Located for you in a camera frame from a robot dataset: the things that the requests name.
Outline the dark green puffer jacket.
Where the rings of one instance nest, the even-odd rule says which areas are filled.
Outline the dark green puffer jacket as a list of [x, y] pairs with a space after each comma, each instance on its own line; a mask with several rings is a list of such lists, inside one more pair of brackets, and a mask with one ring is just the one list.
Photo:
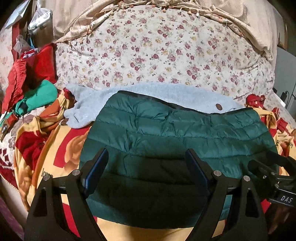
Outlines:
[[193, 227], [207, 201], [208, 192], [186, 166], [187, 149], [232, 178], [249, 175], [249, 161], [263, 161], [267, 151], [276, 151], [268, 128], [251, 108], [207, 114], [125, 91], [100, 111], [80, 164], [102, 148], [109, 160], [87, 199], [92, 214], [155, 229]]

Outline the yellow red patterned blanket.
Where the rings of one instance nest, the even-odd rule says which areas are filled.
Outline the yellow red patterned blanket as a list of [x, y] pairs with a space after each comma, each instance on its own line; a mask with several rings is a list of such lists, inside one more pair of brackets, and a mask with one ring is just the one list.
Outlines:
[[[272, 111], [266, 110], [263, 106], [264, 100], [264, 96], [251, 94], [247, 97], [244, 108], [251, 108], [258, 113], [273, 137], [275, 153], [295, 159], [294, 130], [278, 117], [276, 108]], [[31, 122], [24, 123], [17, 131], [14, 153], [15, 185], [28, 213], [36, 190], [45, 175], [63, 177], [84, 166], [80, 164], [80, 155], [94, 121], [82, 128], [69, 127], [64, 112], [75, 103], [74, 95], [66, 89], [40, 115], [34, 116]], [[283, 167], [272, 165], [272, 168], [281, 175], [288, 175]], [[267, 224], [267, 240], [281, 240], [284, 237], [295, 239], [295, 207], [269, 202], [263, 196], [264, 185], [261, 180], [250, 171], [249, 175], [245, 176], [250, 177], [260, 199]], [[78, 235], [67, 196], [63, 194], [61, 199], [67, 224], [70, 230]], [[230, 203], [231, 197], [227, 196], [214, 232], [215, 236], [220, 235], [224, 229]], [[94, 215], [93, 217], [105, 240], [187, 240], [195, 226], [140, 228], [104, 220]]]

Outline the light grey fleece sweater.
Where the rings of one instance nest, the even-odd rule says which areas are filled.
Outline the light grey fleece sweater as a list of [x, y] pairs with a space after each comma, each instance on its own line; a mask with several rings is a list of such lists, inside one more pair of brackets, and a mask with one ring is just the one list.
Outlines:
[[170, 83], [143, 83], [95, 90], [77, 84], [68, 84], [66, 89], [75, 97], [76, 103], [64, 112], [71, 128], [82, 128], [95, 121], [107, 101], [118, 92], [127, 92], [202, 113], [226, 113], [241, 109], [233, 98], [210, 90]]

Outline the bright green garment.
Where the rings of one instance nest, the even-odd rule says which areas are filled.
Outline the bright green garment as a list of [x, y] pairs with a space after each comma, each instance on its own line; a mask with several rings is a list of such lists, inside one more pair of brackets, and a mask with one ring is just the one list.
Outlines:
[[13, 107], [13, 112], [17, 116], [23, 116], [41, 106], [52, 104], [58, 95], [58, 90], [50, 81], [43, 80], [40, 85], [29, 90]]

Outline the beige satin bedspread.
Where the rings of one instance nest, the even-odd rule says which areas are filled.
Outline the beige satin bedspread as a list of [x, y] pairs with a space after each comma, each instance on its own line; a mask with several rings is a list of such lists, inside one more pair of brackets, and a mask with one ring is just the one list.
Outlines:
[[251, 44], [274, 65], [278, 27], [274, 7], [268, 1], [38, 1], [37, 6], [53, 14], [53, 36], [64, 42], [91, 33], [99, 18], [110, 11], [151, 5], [162, 10], [179, 9], [189, 15], [205, 16], [225, 24]]

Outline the red garment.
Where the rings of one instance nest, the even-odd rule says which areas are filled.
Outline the red garment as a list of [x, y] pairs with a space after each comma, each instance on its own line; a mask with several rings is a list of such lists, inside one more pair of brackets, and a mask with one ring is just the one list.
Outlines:
[[8, 87], [6, 88], [1, 112], [9, 111], [25, 93], [36, 88], [41, 81], [48, 80], [52, 84], [57, 82], [54, 48], [56, 44], [50, 43], [25, 58], [22, 54], [17, 59], [8, 74]]

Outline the floral white quilt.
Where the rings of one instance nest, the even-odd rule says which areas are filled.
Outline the floral white quilt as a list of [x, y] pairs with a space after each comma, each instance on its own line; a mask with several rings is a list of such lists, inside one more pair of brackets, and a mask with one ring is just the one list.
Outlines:
[[240, 98], [266, 94], [275, 78], [269, 61], [226, 24], [153, 6], [116, 11], [89, 35], [58, 43], [55, 53], [58, 88], [159, 82]]

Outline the clear plastic bag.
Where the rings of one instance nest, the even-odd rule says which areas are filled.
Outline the clear plastic bag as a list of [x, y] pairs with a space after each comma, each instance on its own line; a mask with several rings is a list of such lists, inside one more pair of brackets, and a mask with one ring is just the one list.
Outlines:
[[52, 11], [47, 8], [37, 8], [32, 20], [28, 25], [28, 30], [32, 31], [41, 27], [51, 19]]

